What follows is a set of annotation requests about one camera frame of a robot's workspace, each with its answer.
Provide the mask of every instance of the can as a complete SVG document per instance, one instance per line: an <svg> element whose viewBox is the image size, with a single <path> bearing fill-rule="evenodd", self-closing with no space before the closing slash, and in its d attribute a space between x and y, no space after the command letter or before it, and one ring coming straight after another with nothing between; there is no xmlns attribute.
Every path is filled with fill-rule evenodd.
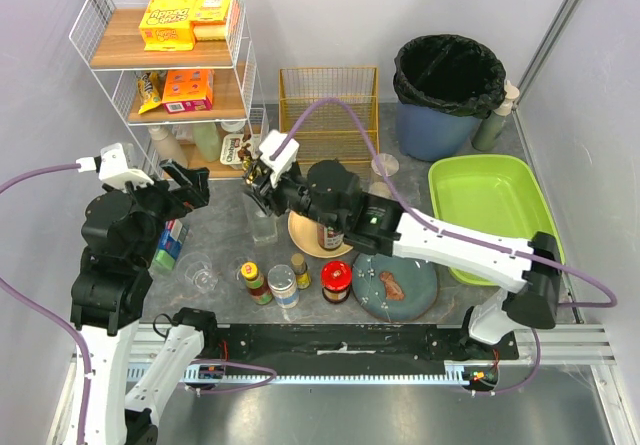
<svg viewBox="0 0 640 445"><path fill-rule="evenodd" d="M322 269L322 296L329 303L338 304L349 298L352 279L351 267L344 262L334 260Z"/></svg>
<svg viewBox="0 0 640 445"><path fill-rule="evenodd" d="M271 290L264 275L253 262L247 262L240 268L244 282L249 290L249 295L258 305L266 305L273 299Z"/></svg>
<svg viewBox="0 0 640 445"><path fill-rule="evenodd" d="M336 248L342 245L342 241L344 240L344 233L336 232L331 227L325 227L318 223L317 228L318 234L318 245L320 245L325 250L335 250Z"/></svg>
<svg viewBox="0 0 640 445"><path fill-rule="evenodd" d="M300 292L296 284L296 275L288 265L276 265L267 275L269 288L282 308L293 308L298 304Z"/></svg>
<svg viewBox="0 0 640 445"><path fill-rule="evenodd" d="M293 269L293 273L296 274L298 289L304 290L305 288L309 288L309 285L311 285L311 274L309 273L307 262L304 260L304 255L294 253L291 256L291 268Z"/></svg>

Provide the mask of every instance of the green plastic tray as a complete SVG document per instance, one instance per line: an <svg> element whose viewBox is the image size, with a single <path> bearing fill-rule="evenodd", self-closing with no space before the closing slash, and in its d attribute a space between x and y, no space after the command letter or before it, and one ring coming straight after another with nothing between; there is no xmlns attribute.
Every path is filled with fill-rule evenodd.
<svg viewBox="0 0 640 445"><path fill-rule="evenodd" d="M455 225L511 238L532 238L540 231L556 237L549 207L533 172L509 155L467 155L439 160L429 170L436 218ZM453 276L469 285L494 285L462 270Z"/></svg>

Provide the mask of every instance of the round blue plate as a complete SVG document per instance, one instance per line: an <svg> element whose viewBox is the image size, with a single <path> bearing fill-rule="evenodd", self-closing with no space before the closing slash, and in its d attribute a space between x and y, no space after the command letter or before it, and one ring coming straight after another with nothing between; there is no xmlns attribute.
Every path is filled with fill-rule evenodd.
<svg viewBox="0 0 640 445"><path fill-rule="evenodd" d="M352 289L374 317L407 322L435 303L438 279L433 265L424 260L360 254L353 263Z"/></svg>

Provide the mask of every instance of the black trash bag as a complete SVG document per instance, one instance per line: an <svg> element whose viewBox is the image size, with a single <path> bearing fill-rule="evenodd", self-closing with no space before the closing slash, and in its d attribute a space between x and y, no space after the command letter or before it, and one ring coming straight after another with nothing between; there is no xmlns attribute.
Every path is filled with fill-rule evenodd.
<svg viewBox="0 0 640 445"><path fill-rule="evenodd" d="M486 118L504 101L507 73L502 62L470 38L418 37L400 49L395 63L393 88L401 103Z"/></svg>

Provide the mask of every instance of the blue trash can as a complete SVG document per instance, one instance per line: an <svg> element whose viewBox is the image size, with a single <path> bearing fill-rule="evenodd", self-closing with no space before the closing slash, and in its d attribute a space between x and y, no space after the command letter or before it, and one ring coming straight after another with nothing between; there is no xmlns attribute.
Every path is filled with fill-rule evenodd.
<svg viewBox="0 0 640 445"><path fill-rule="evenodd" d="M451 157L480 121L474 116L456 117L429 107L398 103L396 138L400 152L426 162Z"/></svg>
<svg viewBox="0 0 640 445"><path fill-rule="evenodd" d="M460 35L427 35L395 59L400 151L425 161L450 157L504 100L506 72L486 46Z"/></svg>

